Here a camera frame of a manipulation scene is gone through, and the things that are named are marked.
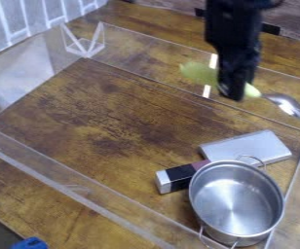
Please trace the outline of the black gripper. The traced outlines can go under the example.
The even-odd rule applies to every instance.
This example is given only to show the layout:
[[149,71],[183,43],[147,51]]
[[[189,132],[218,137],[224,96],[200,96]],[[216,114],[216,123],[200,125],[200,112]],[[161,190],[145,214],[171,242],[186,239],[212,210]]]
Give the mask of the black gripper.
[[261,61],[262,11],[254,0],[208,0],[205,39],[220,56],[218,90],[241,101]]

